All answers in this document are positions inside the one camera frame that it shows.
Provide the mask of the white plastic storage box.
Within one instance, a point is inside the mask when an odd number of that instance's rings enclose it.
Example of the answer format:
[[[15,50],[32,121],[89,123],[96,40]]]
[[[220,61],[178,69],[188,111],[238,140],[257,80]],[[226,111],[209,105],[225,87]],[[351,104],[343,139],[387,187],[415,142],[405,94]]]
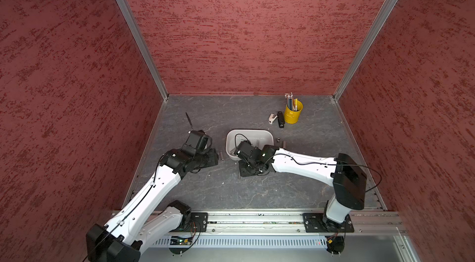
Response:
[[[262,149],[266,144],[274,145],[273,135],[267,130],[234,129],[226,136],[226,154],[232,161],[239,161],[234,155],[236,147],[242,142],[249,140],[252,146]]]

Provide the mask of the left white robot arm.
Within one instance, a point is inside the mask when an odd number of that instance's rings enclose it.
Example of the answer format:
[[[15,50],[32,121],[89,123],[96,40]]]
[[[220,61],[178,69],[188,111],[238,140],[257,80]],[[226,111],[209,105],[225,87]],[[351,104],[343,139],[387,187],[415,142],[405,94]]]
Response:
[[[154,219],[152,213],[189,172],[214,167],[219,156],[209,148],[190,155],[180,149],[166,152],[137,195],[104,226],[95,224],[86,234],[90,262],[137,262],[160,237],[190,222],[190,207],[173,201]]]

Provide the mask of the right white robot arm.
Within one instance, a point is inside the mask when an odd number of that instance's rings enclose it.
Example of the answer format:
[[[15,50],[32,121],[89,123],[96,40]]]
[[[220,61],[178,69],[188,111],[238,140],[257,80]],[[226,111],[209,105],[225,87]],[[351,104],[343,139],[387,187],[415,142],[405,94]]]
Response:
[[[266,144],[262,149],[241,142],[233,155],[239,158],[241,177],[263,176],[271,172],[296,174],[324,183],[333,189],[325,207],[324,221],[342,224],[351,211],[365,207],[367,174],[362,165],[347,154],[320,158],[290,152]]]

